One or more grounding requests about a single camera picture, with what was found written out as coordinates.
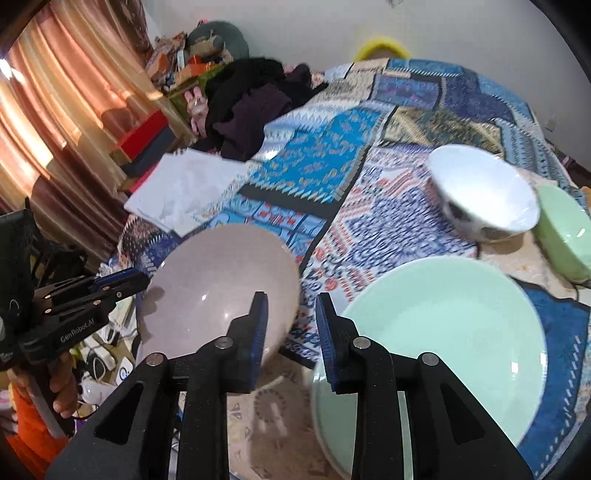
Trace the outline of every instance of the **pink bunny toy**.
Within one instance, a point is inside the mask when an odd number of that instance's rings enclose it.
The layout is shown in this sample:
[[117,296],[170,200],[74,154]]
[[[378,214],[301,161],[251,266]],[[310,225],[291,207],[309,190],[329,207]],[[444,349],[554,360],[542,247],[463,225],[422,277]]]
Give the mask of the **pink bunny toy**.
[[207,100],[203,97],[201,89],[195,87],[193,92],[187,90],[184,93],[187,101],[187,112],[191,115],[191,129],[193,133],[200,138],[206,138],[205,117],[207,117]]

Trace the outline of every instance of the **orange clothing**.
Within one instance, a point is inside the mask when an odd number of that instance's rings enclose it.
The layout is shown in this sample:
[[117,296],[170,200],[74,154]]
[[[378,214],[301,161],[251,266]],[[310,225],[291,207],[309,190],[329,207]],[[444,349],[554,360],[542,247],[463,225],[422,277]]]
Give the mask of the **orange clothing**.
[[66,447],[68,439],[52,437],[31,400],[23,398],[16,388],[11,390],[18,416],[18,435],[8,437],[7,441],[32,475],[43,480],[47,468]]

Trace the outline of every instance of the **silver rivet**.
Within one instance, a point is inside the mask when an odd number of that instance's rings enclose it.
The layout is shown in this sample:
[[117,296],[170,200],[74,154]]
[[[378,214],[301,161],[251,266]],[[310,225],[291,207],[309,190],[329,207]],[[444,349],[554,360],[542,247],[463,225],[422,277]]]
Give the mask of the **silver rivet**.
[[421,357],[421,360],[425,365],[428,365],[430,367],[434,367],[439,363],[439,357],[434,353],[424,353]]
[[353,340],[353,345],[361,350],[364,350],[371,345],[371,342],[368,338],[357,337],[355,340]]
[[146,363],[151,367],[157,367],[164,362],[164,355],[161,353],[151,353],[146,357]]
[[224,350],[226,348],[230,348],[232,345],[234,345],[234,340],[232,340],[230,337],[220,337],[218,339],[216,339],[216,341],[214,342],[214,345],[216,347],[218,347],[221,350]]

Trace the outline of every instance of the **orange satin curtain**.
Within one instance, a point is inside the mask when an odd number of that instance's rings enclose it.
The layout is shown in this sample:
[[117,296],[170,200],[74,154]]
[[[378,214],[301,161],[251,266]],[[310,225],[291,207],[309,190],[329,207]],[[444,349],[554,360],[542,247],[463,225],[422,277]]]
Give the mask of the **orange satin curtain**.
[[145,75],[141,28],[121,23],[120,2],[52,0],[0,74],[0,209],[30,197],[44,234],[83,247],[92,266],[110,256],[126,219],[125,174],[109,156],[117,140],[156,109],[192,140]]

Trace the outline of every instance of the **tablecloth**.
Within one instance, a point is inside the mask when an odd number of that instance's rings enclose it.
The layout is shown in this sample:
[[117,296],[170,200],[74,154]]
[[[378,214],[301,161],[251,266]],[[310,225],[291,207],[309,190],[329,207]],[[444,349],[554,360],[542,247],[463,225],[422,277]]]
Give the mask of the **tablecloth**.
[[[188,237],[226,223],[275,233],[302,276],[300,308],[281,352],[312,367],[320,346],[311,305],[319,292],[329,291],[341,312],[373,280],[405,262],[477,256],[478,246],[460,238],[437,207],[426,168],[434,148],[483,148],[556,182],[586,206],[533,111],[488,78],[436,61],[381,59],[336,67],[325,79],[326,90],[265,127],[254,157],[260,168],[220,213],[185,238],[131,217],[119,263],[152,274]],[[518,446],[538,478],[584,419],[591,393],[589,310],[524,287],[548,343],[544,396]]]

